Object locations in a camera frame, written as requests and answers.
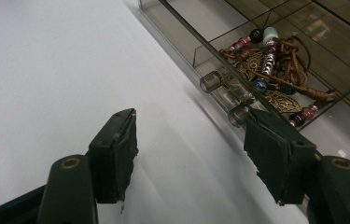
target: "plastic compartment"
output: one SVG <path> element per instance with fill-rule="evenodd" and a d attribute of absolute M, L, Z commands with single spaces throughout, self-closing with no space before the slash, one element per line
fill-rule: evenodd
<path fill-rule="evenodd" d="M 302 126 L 300 132 L 316 143 L 322 154 L 350 159 L 350 21 L 344 21 L 314 1 L 306 0 L 140 0 L 140 4 L 201 77 L 215 71 L 223 72 L 222 69 L 240 77 L 217 51 L 247 36 L 252 29 L 261 28 L 265 22 L 275 27 L 280 36 L 300 37 L 313 58 L 309 86 L 321 91 L 335 89 L 341 94 L 339 101 L 325 107 Z M 248 9 L 252 6 L 263 7 L 254 7 L 258 9 L 255 11 Z M 250 92 L 260 100 L 255 106 L 272 111 L 264 98 L 249 87 L 245 86 L 245 94 Z M 218 88 L 211 94 L 220 103 L 226 90 Z M 227 105 L 220 104 L 227 113 L 236 107 L 229 99 L 224 100 Z M 301 106 L 313 101 L 303 96 L 298 100 Z"/>

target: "white surface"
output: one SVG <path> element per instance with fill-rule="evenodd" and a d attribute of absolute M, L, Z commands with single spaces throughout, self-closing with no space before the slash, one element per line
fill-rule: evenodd
<path fill-rule="evenodd" d="M 134 107 L 125 211 L 100 205 L 100 223 L 306 223 L 274 204 L 239 132 L 206 112 L 216 110 L 192 70 L 146 28 L 135 0 L 0 1 L 0 204 L 45 184 L 56 160 L 85 153 Z"/>

